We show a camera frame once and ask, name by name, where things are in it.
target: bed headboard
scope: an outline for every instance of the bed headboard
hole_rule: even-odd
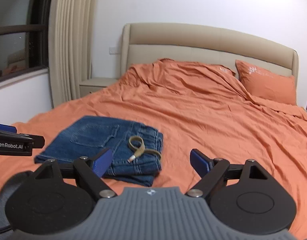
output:
[[[121,75],[132,64],[151,63],[159,58],[219,64],[236,73],[235,60],[241,59],[279,75],[294,75],[296,84],[298,78],[297,52],[257,36],[178,23],[132,23],[124,26]]]

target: orange bed sheet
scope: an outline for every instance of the orange bed sheet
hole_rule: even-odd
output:
[[[290,232],[307,238],[307,115],[302,108],[253,97],[219,67],[161,59],[133,65],[116,84],[15,126],[20,133],[43,135],[48,145],[84,115],[135,120],[164,134],[162,171],[153,187],[179,186],[186,192],[197,183],[200,177],[189,162],[193,148],[231,163],[256,159],[296,202]],[[13,174],[37,167],[33,157],[0,156],[0,189]],[[118,194],[125,186],[140,187],[105,182]]]

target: pillow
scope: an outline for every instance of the pillow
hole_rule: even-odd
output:
[[[296,105],[295,77],[285,77],[264,68],[236,60],[239,78],[253,96]]]

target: beige nightstand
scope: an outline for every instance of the beige nightstand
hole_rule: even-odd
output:
[[[80,97],[84,97],[93,92],[101,90],[115,83],[115,78],[92,78],[79,83]]]

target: window frame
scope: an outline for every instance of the window frame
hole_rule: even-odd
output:
[[[35,67],[29,67],[23,70],[16,71],[14,73],[10,73],[8,75],[0,77],[0,83],[4,82],[8,79],[13,79],[15,77],[38,71],[44,68],[48,68],[48,23],[49,23],[49,13],[50,13],[50,4],[51,0],[32,0],[30,1],[30,8],[28,8],[28,12],[37,12],[41,10],[39,13],[39,17],[36,19],[39,21],[39,24],[26,24],[26,25],[11,25],[11,26],[1,26],[0,27],[0,36],[12,33],[28,33],[28,42],[33,38],[33,34],[40,34],[39,38],[39,57],[40,64]]]

